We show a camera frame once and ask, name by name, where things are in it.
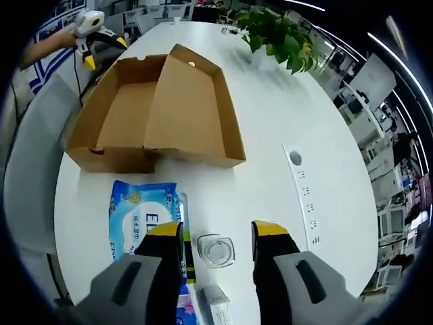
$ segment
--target green leaves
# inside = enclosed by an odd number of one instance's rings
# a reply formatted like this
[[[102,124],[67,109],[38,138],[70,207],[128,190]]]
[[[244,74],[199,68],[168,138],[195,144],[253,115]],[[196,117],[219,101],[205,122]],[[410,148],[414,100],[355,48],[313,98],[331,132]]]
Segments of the green leaves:
[[[248,44],[250,44],[250,41],[248,40],[248,37],[247,37],[246,35],[244,35],[244,36],[242,37],[242,39],[243,39],[245,42],[247,42]]]
[[[273,51],[274,51],[275,59],[277,60],[278,64],[283,63],[284,61],[287,60],[288,56],[283,45],[275,46],[273,48]]]
[[[304,65],[304,62],[302,61],[302,58],[297,55],[292,55],[289,57],[289,60],[287,61],[286,68],[292,69],[292,74],[298,72],[302,66]]]
[[[273,51],[273,46],[272,44],[268,44],[266,45],[266,54],[268,56],[273,56],[275,54],[275,52]]]
[[[263,44],[263,40],[260,36],[254,35],[254,36],[250,37],[250,47],[251,47],[252,53],[254,53],[258,49],[260,49],[262,44]]]
[[[304,71],[310,70],[311,67],[313,66],[313,63],[314,63],[314,61],[313,61],[312,57],[309,56],[309,58],[306,61],[306,64],[304,65]]]
[[[297,42],[297,40],[295,40],[294,37],[292,37],[290,35],[286,35],[286,37],[284,39],[284,48],[285,48],[286,52],[290,55],[292,55],[292,54],[298,55],[298,53],[300,51],[299,43]]]
[[[307,31],[284,17],[266,9],[241,10],[237,25],[246,30],[242,39],[252,53],[266,45],[266,54],[275,56],[278,63],[287,61],[286,68],[292,69],[292,74],[308,71],[317,63],[319,51]]]

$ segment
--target blue wet wipes package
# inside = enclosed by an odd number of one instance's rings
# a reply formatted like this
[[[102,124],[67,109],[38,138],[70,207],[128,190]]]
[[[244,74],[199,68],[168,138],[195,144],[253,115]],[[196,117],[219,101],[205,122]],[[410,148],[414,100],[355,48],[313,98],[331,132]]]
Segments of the blue wet wipes package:
[[[184,221],[176,183],[131,185],[115,181],[108,215],[110,246],[115,261],[125,253],[133,254],[153,227],[171,221]],[[186,287],[185,254],[182,272],[176,323],[196,325],[196,313]]]

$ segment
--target cardboard box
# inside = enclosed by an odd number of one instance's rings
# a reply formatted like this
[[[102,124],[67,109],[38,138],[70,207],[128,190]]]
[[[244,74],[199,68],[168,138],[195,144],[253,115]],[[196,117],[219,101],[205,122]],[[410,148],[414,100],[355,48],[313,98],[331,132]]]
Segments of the cardboard box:
[[[223,71],[175,45],[117,61],[90,95],[67,153],[84,170],[150,173],[160,154],[220,167],[246,160]]]

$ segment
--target person's arm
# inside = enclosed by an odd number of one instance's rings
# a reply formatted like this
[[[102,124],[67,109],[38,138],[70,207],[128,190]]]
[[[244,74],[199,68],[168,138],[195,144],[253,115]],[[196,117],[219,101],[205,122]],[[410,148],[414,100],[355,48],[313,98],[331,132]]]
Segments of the person's arm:
[[[47,39],[31,45],[20,62],[20,70],[28,68],[59,49],[74,47],[75,41],[76,38],[71,32],[57,32]]]

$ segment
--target white table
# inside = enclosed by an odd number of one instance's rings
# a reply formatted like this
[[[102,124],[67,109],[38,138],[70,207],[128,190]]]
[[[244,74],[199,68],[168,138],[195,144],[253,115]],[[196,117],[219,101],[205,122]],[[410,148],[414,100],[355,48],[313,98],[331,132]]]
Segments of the white table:
[[[236,260],[230,267],[208,270],[196,249],[193,257],[196,289],[218,283],[231,299],[238,324],[260,324],[252,281],[254,219],[278,222],[301,250],[311,248],[305,223],[316,219],[321,242],[311,249],[346,278],[354,296],[373,274],[378,253],[373,192],[340,113],[308,73],[292,76],[284,69],[251,69],[248,45],[240,35],[223,35],[221,29],[201,22],[159,24],[123,57],[168,53],[180,43],[218,64],[231,92],[247,161],[218,169],[166,159],[155,175],[111,175],[81,171],[65,154],[55,196],[55,239],[74,303],[86,296],[92,278],[112,262],[108,205],[116,179],[177,182],[178,190],[188,195],[193,238],[212,232],[232,239]],[[302,164],[290,164],[284,149],[297,150]]]

